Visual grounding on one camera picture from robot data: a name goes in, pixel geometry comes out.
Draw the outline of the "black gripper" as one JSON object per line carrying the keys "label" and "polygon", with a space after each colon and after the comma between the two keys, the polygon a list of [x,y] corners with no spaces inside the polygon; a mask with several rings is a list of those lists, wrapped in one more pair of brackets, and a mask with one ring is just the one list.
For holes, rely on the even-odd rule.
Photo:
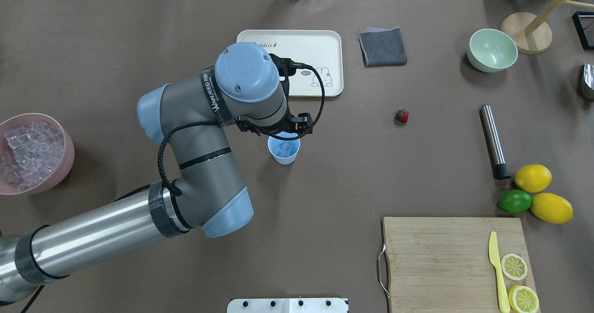
{"label": "black gripper", "polygon": [[293,115],[289,106],[289,77],[294,76],[297,70],[311,70],[311,66],[302,62],[295,62],[291,58],[278,57],[274,54],[269,54],[269,57],[276,66],[278,76],[283,78],[280,80],[280,87],[284,93],[284,103],[281,104],[274,115],[270,116],[272,123],[268,123],[265,119],[254,119],[244,115],[236,118],[236,125],[244,133],[250,131],[257,135],[270,135],[282,132],[296,133],[297,135],[311,134],[311,115],[307,112]]}

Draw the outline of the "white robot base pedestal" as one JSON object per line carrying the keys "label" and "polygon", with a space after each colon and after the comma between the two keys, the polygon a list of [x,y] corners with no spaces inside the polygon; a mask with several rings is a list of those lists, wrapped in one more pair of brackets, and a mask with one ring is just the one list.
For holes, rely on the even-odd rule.
{"label": "white robot base pedestal", "polygon": [[260,298],[235,299],[227,305],[227,313],[349,313],[348,299]]}

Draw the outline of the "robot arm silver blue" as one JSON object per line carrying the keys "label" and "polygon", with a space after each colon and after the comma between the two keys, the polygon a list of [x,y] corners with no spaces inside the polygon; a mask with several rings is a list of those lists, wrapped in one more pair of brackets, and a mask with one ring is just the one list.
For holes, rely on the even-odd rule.
{"label": "robot arm silver blue", "polygon": [[80,216],[1,238],[1,304],[11,305],[71,273],[193,228],[216,238],[246,225],[254,211],[224,127],[285,140],[313,131],[321,114],[291,114],[289,77],[316,68],[229,45],[214,66],[143,95],[136,114],[160,144],[160,180]]}

